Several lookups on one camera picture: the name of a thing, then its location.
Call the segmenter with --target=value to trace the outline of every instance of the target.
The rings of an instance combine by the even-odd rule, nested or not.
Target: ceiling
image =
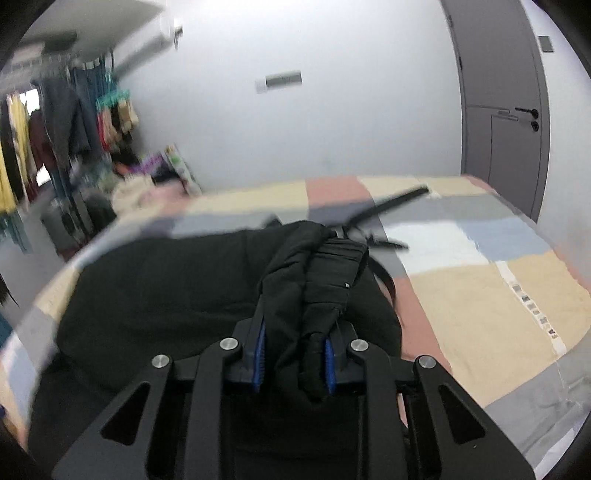
[[[61,45],[82,61],[93,60],[156,17],[164,5],[165,0],[56,0],[21,44],[45,41],[44,53],[49,46],[59,51]]]

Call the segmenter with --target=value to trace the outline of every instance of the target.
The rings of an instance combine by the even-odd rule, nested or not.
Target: yellow garment
[[[22,185],[29,183],[27,163],[29,154],[29,123],[27,110],[17,93],[8,99],[8,114],[14,131],[14,150],[17,153],[18,169],[21,172]]]
[[[12,213],[16,209],[17,203],[14,199],[10,182],[8,181],[4,155],[2,155],[2,149],[0,148],[0,212]]]

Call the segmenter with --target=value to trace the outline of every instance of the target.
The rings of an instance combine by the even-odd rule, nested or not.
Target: pink patch
[[[420,355],[431,355],[452,373],[443,355],[431,323],[418,301],[408,278],[396,278],[396,313],[402,326],[402,358],[414,361]]]
[[[564,262],[564,264],[566,265],[566,269],[569,271],[572,277],[579,283],[579,285],[581,285],[585,290],[589,292],[589,294],[591,294],[591,283],[588,282],[584,278],[584,276],[581,275],[581,272],[576,267],[569,264],[569,261],[566,260],[565,256],[558,248],[554,248],[554,253],[560,260]]]
[[[181,216],[187,207],[194,201],[194,198],[184,196],[179,198],[173,202],[167,202],[162,206],[162,209],[159,211],[159,217],[174,217],[174,216]]]
[[[470,183],[472,183],[476,187],[480,187],[482,190],[486,190],[487,192],[496,193],[496,190],[491,187],[487,182],[481,179],[477,179],[472,175],[462,175],[465,179],[467,179]]]
[[[357,177],[333,177],[306,180],[310,207],[331,203],[352,203],[371,200],[368,189]]]

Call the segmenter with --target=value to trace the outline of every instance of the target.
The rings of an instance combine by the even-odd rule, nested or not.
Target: gray door
[[[519,0],[442,1],[463,87],[463,172],[537,220],[550,121],[541,57],[525,11]]]

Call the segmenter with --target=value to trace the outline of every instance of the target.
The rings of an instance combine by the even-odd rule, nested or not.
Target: gray patch
[[[370,248],[369,254],[388,271],[392,278],[408,277],[398,255],[388,248]]]
[[[591,332],[542,373],[485,410],[532,466],[591,410]]]
[[[421,197],[383,213],[384,225],[436,222],[441,220],[494,220],[513,217],[512,211],[494,195]]]
[[[16,329],[31,363],[39,371],[53,353],[57,322],[33,306]]]
[[[148,222],[139,231],[140,238],[169,237],[179,217],[159,217]]]
[[[261,228],[275,216],[272,212],[215,215],[202,213],[183,216],[174,225],[171,236],[182,238],[209,233],[233,232],[246,228]]]
[[[519,210],[516,206],[514,206],[508,200],[504,199],[497,192],[493,192],[491,194],[491,196],[494,197],[494,198],[496,198],[503,205],[505,205],[513,213],[513,215],[518,216],[518,217],[525,216],[524,213],[521,210]]]
[[[444,208],[441,198],[427,196],[403,203],[399,207],[382,213],[379,217],[384,225],[452,219],[451,214]]]
[[[441,197],[442,208],[453,220],[497,220],[515,216],[496,195]]]
[[[82,269],[94,263],[105,253],[138,239],[143,225],[143,223],[114,225],[96,237],[86,248],[82,249],[70,264],[78,269]]]
[[[309,220],[310,211],[302,210],[280,210],[276,212],[277,217],[284,225],[286,223],[299,222],[300,220]]]
[[[340,225],[349,220],[353,215],[373,206],[375,206],[373,200],[366,200],[364,202],[311,207],[308,219],[312,222],[322,223],[323,225]],[[378,223],[378,218],[372,218],[364,222],[363,225],[377,225]]]

